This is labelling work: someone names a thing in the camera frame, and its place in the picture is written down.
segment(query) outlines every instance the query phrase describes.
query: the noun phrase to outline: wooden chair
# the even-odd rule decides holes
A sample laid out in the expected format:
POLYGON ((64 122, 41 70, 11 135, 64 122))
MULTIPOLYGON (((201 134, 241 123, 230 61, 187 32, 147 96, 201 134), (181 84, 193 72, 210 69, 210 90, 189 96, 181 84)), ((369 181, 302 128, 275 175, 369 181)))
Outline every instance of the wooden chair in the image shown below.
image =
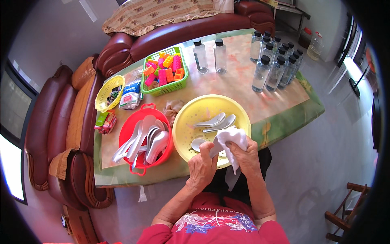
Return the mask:
POLYGON ((338 227, 337 230, 333 234, 331 234, 331 233, 326 234, 327 239, 335 241, 335 242, 341 241, 342 237, 339 235, 336 235, 336 233, 340 229, 344 230, 344 233, 350 230, 351 223, 353 222, 354 217, 359 213, 359 211, 360 211, 360 209, 361 209, 361 207, 362 207, 362 205, 367 197, 368 192, 371 190, 371 187, 367 187, 367 184, 365 184, 363 186, 363 185, 357 185, 357 184, 353 184, 353 183, 348 182, 347 189, 349 189, 349 192, 348 192, 347 196, 344 198, 344 201, 342 201, 339 208, 336 210, 336 212, 334 214, 332 214, 329 211, 325 212, 325 219, 329 220, 330 222, 332 222, 334 225, 336 225, 338 227), (353 207, 353 209, 346 210, 345 209, 345 202, 347 201, 347 198, 350 196, 352 191, 361 192, 361 195, 360 195, 358 201, 356 202, 356 205, 353 207), (342 208, 342 215, 341 215, 341 219, 340 219, 339 217, 336 216, 336 214, 340 211, 341 208, 342 208))

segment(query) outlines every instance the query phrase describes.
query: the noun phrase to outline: yellow colander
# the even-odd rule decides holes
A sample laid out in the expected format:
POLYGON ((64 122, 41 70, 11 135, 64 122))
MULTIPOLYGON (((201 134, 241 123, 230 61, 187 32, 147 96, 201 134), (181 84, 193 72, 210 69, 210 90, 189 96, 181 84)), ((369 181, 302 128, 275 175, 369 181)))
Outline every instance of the yellow colander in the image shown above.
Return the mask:
MULTIPOLYGON (((198 122, 210 120, 217 114, 225 112, 226 117, 234 114, 236 121, 234 125, 243 129, 246 134, 251 136, 251 126, 249 117, 245 110, 233 99, 221 95, 204 95, 189 101, 177 114, 173 124, 172 134, 173 142, 179 155, 187 162, 198 154, 191 148, 191 142, 195 138, 203 138, 207 141, 213 141, 217 132, 203 133, 204 127, 194 128, 192 125, 198 122)), ((217 168, 225 168, 230 163, 226 157, 225 151, 219 153, 217 168)))
POLYGON ((123 88, 124 88, 124 76, 123 75, 116 75, 109 79, 103 86, 100 88, 99 93, 96 96, 95 99, 95 108, 97 111, 100 111, 102 113, 106 112, 107 110, 113 109, 116 105, 119 104, 122 94, 123 94, 123 88), (110 93, 112 92, 112 89, 115 87, 118 87, 122 85, 122 89, 119 91, 119 94, 117 98, 109 105, 107 106, 107 97, 110 96, 110 93))

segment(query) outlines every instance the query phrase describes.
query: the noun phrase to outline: brown leather sofa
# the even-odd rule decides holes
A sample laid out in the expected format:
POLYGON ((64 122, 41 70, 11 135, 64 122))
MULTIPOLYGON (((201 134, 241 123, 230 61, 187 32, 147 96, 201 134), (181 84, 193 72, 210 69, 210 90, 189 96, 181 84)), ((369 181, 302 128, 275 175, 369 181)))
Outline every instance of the brown leather sofa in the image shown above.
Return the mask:
POLYGON ((114 33, 97 59, 97 67, 108 78, 148 55, 188 41, 215 33, 254 28, 262 33, 268 30, 273 36, 275 20, 270 8, 259 1, 235 3, 234 14, 220 13, 208 18, 170 23, 140 37, 114 33))
POLYGON ((95 98, 104 77, 97 71, 95 54, 92 66, 96 75, 90 89, 81 128, 80 149, 67 160, 66 178, 61 180, 48 174, 54 157, 66 149, 67 129, 78 90, 72 86, 72 70, 58 68, 43 86, 32 111, 25 139, 32 186, 39 191, 48 190, 60 203, 86 210, 105 208, 113 201, 112 189, 97 189, 94 181, 93 146, 96 119, 95 98))

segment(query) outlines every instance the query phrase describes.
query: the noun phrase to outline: hand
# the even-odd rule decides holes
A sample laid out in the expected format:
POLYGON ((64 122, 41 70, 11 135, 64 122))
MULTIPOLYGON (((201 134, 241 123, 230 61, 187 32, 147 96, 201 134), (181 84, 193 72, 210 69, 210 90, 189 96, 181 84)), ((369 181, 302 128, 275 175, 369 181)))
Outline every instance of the hand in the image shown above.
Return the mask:
POLYGON ((188 161, 190 178, 187 185, 199 193, 213 180, 217 170, 218 155, 210 158, 210 149, 214 147, 212 142, 206 141, 199 146, 200 153, 188 161))
POLYGON ((249 136, 246 136, 248 141, 248 148, 246 151, 242 150, 234 142, 226 142, 226 146, 230 148, 232 154, 236 157, 241 172, 246 176, 253 174, 261 174, 259 155, 257 154, 257 142, 253 141, 249 136))

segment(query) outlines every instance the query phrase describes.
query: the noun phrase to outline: tiled floor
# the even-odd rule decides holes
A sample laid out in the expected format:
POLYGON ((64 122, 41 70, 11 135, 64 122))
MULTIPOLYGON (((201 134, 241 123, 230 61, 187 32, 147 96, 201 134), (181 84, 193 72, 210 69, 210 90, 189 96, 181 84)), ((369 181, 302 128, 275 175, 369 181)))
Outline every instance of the tiled floor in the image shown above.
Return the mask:
MULTIPOLYGON (((293 38, 282 36, 282 41, 298 46, 293 38)), ((334 230, 324 219, 325 211, 336 210, 347 194, 347 182, 370 186, 373 180, 377 156, 371 136, 373 95, 367 80, 358 86, 360 99, 352 92, 347 79, 359 80, 362 72, 351 59, 340 69, 332 62, 315 62, 306 53, 304 61, 301 71, 323 102, 325 113, 269 147, 272 163, 266 183, 278 222, 292 244, 332 243, 325 239, 334 230), (345 77, 339 79, 344 70, 345 77)), ((110 207, 90 210, 100 240, 135 243, 186 179, 144 187, 147 201, 143 202, 138 202, 140 187, 116 188, 110 207)))

